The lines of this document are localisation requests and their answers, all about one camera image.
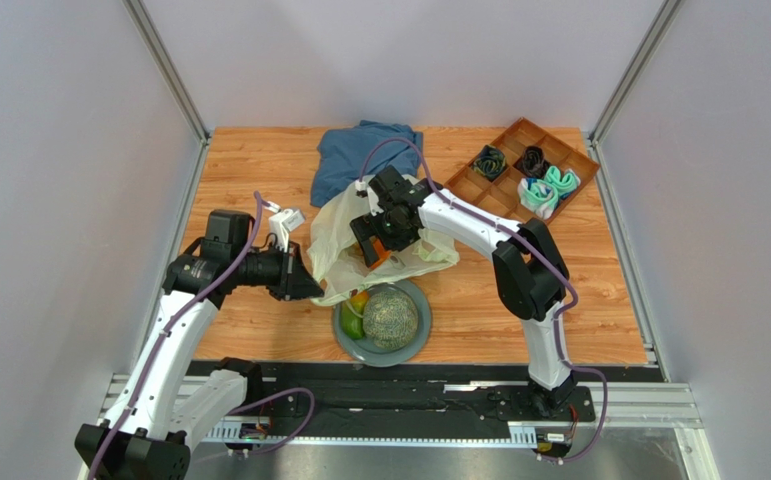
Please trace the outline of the translucent pale green plastic bag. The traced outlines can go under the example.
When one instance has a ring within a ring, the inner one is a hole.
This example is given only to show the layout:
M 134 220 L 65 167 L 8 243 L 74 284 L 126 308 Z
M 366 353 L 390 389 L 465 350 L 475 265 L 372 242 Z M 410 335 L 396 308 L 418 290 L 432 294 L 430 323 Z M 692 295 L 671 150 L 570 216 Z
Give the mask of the translucent pale green plastic bag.
M 315 216 L 307 256 L 311 274 L 323 285 L 324 294 L 311 300 L 314 305 L 331 307 L 374 285 L 445 270 L 460 261 L 452 238 L 423 229 L 420 239 L 406 249 L 391 254 L 375 268 L 366 266 L 350 222 L 369 212 L 368 200 L 359 197 L 351 183 Z

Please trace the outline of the fake green orange mango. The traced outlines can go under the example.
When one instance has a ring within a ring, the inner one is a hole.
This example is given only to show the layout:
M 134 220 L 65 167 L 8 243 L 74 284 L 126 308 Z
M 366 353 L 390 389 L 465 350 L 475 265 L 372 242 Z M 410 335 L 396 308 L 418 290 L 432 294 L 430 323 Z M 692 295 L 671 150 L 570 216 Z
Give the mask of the fake green orange mango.
M 363 317 L 369 298 L 367 291 L 361 291 L 341 305 L 339 319 L 341 331 L 350 339 L 360 340 L 365 337 Z

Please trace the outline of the fake netted melon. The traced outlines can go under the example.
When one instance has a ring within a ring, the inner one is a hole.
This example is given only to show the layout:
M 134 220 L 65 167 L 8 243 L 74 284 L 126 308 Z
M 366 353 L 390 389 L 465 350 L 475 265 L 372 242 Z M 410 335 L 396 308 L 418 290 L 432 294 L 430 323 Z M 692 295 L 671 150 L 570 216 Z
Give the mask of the fake netted melon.
M 419 313 L 411 297 L 399 290 L 373 294 L 364 311 L 365 336 L 375 346 L 393 351 L 407 346 L 419 328 Z

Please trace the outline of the grey round plate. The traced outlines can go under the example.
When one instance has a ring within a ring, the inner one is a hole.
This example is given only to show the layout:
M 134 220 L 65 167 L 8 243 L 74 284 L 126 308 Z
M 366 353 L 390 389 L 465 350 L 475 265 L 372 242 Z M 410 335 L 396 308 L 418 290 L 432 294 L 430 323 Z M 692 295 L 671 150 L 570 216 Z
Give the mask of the grey round plate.
M 333 307 L 334 335 L 348 355 L 365 365 L 386 368 L 407 362 L 424 348 L 433 316 L 418 286 L 408 280 L 380 284 L 363 297 L 361 310 L 349 301 Z

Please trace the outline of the fake orange fruit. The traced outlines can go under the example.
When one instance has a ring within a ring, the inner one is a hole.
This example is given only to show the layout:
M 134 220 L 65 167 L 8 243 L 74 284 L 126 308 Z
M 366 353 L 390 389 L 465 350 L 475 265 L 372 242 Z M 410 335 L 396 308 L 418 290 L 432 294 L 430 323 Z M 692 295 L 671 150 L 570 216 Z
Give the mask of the fake orange fruit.
M 362 259 L 368 269 L 378 268 L 391 255 L 378 238 L 369 238 L 358 243 Z

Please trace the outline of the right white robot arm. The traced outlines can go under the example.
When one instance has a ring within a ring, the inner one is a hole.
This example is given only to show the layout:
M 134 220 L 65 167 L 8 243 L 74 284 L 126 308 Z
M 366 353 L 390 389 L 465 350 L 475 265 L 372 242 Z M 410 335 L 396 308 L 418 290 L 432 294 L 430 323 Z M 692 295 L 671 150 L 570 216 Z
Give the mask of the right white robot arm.
M 369 204 L 368 213 L 350 223 L 367 267 L 416 243 L 423 231 L 444 234 L 492 263 L 498 297 L 521 321 L 528 345 L 527 404 L 541 418 L 566 411 L 576 381 L 561 314 L 573 288 L 547 226 L 496 216 L 435 182 L 412 182 L 393 167 L 356 180 L 354 187 Z

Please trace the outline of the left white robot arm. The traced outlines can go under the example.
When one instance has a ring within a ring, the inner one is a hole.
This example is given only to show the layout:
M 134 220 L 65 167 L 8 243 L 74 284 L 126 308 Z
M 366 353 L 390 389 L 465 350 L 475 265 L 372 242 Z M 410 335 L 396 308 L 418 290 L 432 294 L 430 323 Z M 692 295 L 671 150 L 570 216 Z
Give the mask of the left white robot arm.
M 294 208 L 214 210 L 206 232 L 169 266 L 157 318 L 136 367 L 96 424 L 80 427 L 75 448 L 91 479 L 182 479 L 192 452 L 227 415 L 263 412 L 262 367 L 225 358 L 185 401 L 176 401 L 196 347 L 236 288 L 263 287 L 279 301 L 323 290 L 290 234 L 305 221 Z

